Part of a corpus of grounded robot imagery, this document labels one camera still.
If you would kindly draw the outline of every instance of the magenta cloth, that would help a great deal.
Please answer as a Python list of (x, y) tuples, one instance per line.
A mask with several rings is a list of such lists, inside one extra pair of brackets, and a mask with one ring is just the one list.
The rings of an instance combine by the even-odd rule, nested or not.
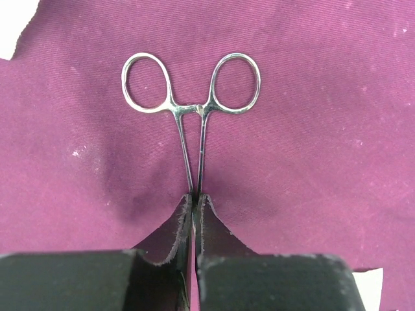
[[(415, 310), (414, 1), (201, 2), (41, 1), (0, 61), (0, 252), (145, 238), (187, 184), (172, 115), (125, 102), (125, 60), (155, 54), (176, 100), (202, 103), (216, 63), (244, 52), (261, 70), (257, 104), (208, 122), (204, 192), (219, 216), (260, 253), (383, 267), (381, 310)], [(163, 100), (155, 63), (131, 81), (145, 105)], [(253, 81), (232, 61), (220, 99), (244, 104)], [(184, 121), (195, 171), (200, 120)]]

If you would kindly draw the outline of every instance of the white speck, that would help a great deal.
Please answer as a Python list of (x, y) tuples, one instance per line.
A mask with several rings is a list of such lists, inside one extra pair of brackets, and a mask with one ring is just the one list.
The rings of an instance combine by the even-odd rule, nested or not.
[(352, 0), (349, 0), (349, 1), (347, 1), (347, 2), (344, 4), (344, 6), (345, 6), (347, 9), (349, 9), (349, 8), (352, 6), (352, 4), (353, 4), (353, 1), (352, 1)]

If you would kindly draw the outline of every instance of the white paper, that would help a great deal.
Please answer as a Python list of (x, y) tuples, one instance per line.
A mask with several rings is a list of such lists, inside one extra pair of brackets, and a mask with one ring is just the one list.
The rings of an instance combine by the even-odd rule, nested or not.
[(39, 0), (0, 0), (0, 58), (12, 59), (20, 34), (38, 4)]
[(366, 311), (379, 311), (381, 307), (383, 269), (353, 272), (357, 288)]

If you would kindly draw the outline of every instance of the purple fabric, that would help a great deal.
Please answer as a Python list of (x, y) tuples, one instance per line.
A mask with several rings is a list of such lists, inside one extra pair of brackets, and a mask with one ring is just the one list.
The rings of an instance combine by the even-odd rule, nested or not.
[[(167, 66), (179, 103), (203, 102), (217, 61), (245, 52), (262, 90), (243, 115), (212, 114), (204, 192), (260, 253), (328, 252), (385, 269), (382, 310), (415, 306), (415, 3), (43, 0), (0, 61), (0, 252), (129, 248), (187, 190), (170, 113), (121, 91), (136, 52)], [(151, 61), (132, 91), (165, 86)], [(237, 106), (249, 67), (224, 66)], [(184, 118), (196, 169), (199, 118)]]

